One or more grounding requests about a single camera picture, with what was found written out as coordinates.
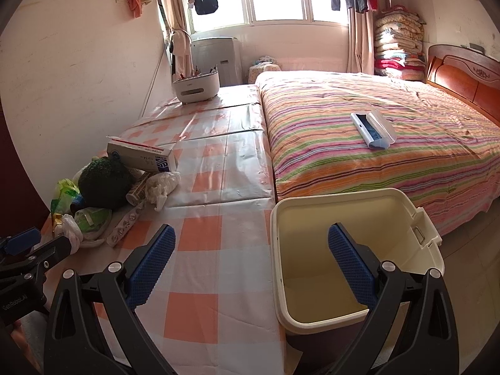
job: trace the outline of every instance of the white storage caddy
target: white storage caddy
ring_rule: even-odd
[[[202,74],[189,79],[178,80],[173,83],[177,99],[182,103],[194,103],[209,100],[215,96],[221,85],[218,72]]]
[[[271,213],[274,304],[290,334],[312,334],[364,320],[328,249],[328,229],[342,223],[354,241],[404,272],[444,273],[441,237],[423,208],[397,189],[292,197]]]

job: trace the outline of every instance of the window frame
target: window frame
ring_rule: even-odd
[[[332,21],[319,21],[315,20],[313,16],[313,3],[312,0],[301,0],[302,4],[302,20],[291,20],[291,19],[276,19],[276,20],[256,20],[255,16],[255,8],[253,5],[253,0],[242,0],[242,8],[243,8],[243,20],[245,21],[242,24],[233,24],[227,25],[224,27],[213,28],[207,31],[196,31],[194,29],[193,17],[191,14],[191,10],[188,8],[188,0],[182,0],[184,6],[184,13],[186,13],[187,26],[188,31],[191,35],[201,34],[204,32],[211,32],[214,30],[220,30],[225,28],[232,27],[245,27],[245,26],[261,26],[261,25],[284,25],[284,24],[292,24],[292,25],[322,25],[322,26],[330,26],[330,27],[341,27],[348,28],[348,24],[344,24],[342,22],[332,22]]]

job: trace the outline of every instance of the blue gripper pad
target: blue gripper pad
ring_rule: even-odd
[[[328,230],[328,247],[358,303],[365,304],[372,310],[378,301],[375,278],[337,224],[332,225]]]
[[[3,249],[8,255],[18,255],[39,244],[41,239],[42,234],[40,234],[40,231],[36,228],[30,228],[12,237]]]
[[[128,280],[125,302],[130,310],[147,302],[175,247],[176,232],[167,225]]]

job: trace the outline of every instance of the checkered tablecloth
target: checkered tablecloth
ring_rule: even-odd
[[[176,231],[176,251],[136,309],[158,349],[179,375],[282,375],[286,347],[274,312],[268,231],[273,174],[258,101],[254,86],[223,88],[206,107],[162,105],[126,131],[123,138],[141,143],[175,142],[182,182],[161,212],[145,210],[115,248],[81,249],[51,269],[49,300],[65,269],[99,272],[166,223]],[[124,358],[106,312],[97,311],[113,354]]]

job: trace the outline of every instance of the folded blanket stack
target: folded blanket stack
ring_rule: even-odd
[[[375,74],[403,80],[424,80],[423,24],[402,5],[382,12],[375,23]]]

